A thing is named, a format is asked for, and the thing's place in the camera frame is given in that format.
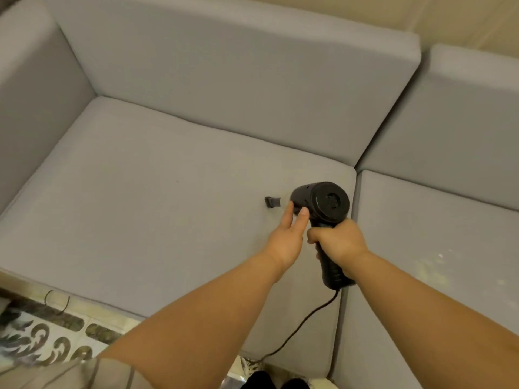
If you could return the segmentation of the person's left hand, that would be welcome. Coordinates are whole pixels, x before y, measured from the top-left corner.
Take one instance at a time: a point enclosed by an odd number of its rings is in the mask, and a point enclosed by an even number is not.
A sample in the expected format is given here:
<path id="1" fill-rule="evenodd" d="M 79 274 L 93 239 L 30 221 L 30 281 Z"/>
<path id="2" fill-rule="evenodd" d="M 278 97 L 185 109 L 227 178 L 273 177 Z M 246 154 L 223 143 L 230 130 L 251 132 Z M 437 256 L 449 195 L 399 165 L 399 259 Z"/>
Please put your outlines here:
<path id="1" fill-rule="evenodd" d="M 277 280 L 282 278 L 300 255 L 304 235 L 302 241 L 299 241 L 284 233 L 282 231 L 282 217 L 279 225 L 269 235 L 262 254 L 268 256 L 275 264 L 278 272 Z"/>

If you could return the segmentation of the person's right hand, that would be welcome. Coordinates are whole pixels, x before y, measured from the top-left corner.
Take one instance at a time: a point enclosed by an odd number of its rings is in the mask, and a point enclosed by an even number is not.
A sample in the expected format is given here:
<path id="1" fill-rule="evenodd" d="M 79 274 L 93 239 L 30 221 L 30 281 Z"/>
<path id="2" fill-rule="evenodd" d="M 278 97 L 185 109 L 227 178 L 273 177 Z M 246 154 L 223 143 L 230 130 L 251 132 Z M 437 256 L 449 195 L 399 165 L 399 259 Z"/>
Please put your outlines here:
<path id="1" fill-rule="evenodd" d="M 330 228 L 330 252 L 327 255 L 347 277 L 354 279 L 357 260 L 369 252 L 362 231 L 352 219 L 347 218 Z"/>

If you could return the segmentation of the black handheld vacuum cleaner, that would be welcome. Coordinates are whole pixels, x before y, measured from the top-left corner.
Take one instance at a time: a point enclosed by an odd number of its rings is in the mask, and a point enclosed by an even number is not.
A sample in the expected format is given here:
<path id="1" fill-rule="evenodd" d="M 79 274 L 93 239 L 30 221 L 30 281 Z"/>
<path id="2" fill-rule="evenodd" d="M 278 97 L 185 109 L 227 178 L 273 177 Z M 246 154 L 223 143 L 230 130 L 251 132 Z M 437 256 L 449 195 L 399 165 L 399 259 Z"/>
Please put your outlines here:
<path id="1" fill-rule="evenodd" d="M 347 218 L 350 200 L 347 193 L 332 182 L 311 183 L 296 188 L 290 195 L 294 212 L 299 214 L 303 207 L 309 210 L 309 222 L 312 228 L 335 228 Z M 354 285 L 354 281 L 344 275 L 339 265 L 333 262 L 321 248 L 315 244 L 322 269 L 322 280 L 326 287 L 334 291 Z"/>

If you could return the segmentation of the person's right forearm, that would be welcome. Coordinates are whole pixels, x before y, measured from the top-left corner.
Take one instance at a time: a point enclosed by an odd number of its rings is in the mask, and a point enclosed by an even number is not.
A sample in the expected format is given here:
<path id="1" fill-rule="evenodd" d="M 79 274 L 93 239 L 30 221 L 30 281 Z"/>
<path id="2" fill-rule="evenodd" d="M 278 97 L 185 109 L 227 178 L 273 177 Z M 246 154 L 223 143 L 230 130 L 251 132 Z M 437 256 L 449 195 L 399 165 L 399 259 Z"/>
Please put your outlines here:
<path id="1" fill-rule="evenodd" d="M 519 389 L 519 336 L 368 250 L 341 263 L 424 389 Z"/>

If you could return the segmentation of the person's left forearm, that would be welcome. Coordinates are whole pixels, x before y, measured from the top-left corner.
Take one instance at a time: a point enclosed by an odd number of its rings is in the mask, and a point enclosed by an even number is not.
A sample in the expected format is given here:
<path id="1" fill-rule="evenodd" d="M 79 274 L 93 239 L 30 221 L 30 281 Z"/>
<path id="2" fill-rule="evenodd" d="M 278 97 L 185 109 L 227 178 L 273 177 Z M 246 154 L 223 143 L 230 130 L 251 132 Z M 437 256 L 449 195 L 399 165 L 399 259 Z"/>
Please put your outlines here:
<path id="1" fill-rule="evenodd" d="M 217 389 L 293 260 L 264 250 L 142 321 L 99 355 L 154 389 Z"/>

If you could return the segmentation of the wide grey sofa seat cushion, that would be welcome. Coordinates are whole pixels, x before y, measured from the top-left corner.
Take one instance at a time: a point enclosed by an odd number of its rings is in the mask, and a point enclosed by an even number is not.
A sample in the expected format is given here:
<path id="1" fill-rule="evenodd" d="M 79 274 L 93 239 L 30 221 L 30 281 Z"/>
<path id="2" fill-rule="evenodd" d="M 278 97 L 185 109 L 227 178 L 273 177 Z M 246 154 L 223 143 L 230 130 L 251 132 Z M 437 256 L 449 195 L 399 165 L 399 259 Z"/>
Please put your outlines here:
<path id="1" fill-rule="evenodd" d="M 266 196 L 343 163 L 107 97 L 92 100 L 0 216 L 0 271 L 147 318 L 265 244 Z"/>

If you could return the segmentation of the black trousers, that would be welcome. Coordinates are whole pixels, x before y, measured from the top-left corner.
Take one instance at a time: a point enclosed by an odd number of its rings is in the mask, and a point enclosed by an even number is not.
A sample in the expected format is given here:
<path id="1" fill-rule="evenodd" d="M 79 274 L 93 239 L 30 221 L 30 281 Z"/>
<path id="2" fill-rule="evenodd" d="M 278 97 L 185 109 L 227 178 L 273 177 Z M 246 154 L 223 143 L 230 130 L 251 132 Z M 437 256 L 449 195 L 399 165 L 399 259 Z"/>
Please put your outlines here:
<path id="1" fill-rule="evenodd" d="M 272 377 L 266 371 L 256 371 L 245 381 L 240 389 L 277 389 Z M 311 389 L 301 378 L 291 378 L 280 389 Z"/>

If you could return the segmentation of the wide grey sofa back cushion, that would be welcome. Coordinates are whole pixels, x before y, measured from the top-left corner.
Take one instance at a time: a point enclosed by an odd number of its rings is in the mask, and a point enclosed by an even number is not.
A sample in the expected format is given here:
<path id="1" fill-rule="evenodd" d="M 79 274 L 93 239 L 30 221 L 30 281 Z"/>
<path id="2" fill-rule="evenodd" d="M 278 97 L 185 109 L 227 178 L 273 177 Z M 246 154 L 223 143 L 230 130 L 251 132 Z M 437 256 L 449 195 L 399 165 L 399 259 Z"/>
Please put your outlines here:
<path id="1" fill-rule="evenodd" d="M 355 166 L 419 38 L 250 0 L 44 0 L 95 91 Z"/>

